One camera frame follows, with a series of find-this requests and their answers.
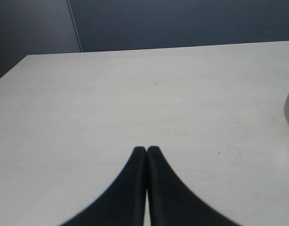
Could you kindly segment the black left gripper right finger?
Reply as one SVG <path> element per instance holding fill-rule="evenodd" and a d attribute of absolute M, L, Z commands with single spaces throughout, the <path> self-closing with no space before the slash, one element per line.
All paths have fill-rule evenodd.
<path fill-rule="evenodd" d="M 196 196 L 176 175 L 161 149 L 147 150 L 152 226 L 233 226 L 234 222 Z"/>

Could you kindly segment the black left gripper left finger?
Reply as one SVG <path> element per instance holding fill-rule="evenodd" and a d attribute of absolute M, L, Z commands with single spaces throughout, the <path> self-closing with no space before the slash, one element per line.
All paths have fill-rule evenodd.
<path fill-rule="evenodd" d="M 112 184 L 88 207 L 64 226 L 142 226 L 147 189 L 147 152 L 133 149 Z"/>

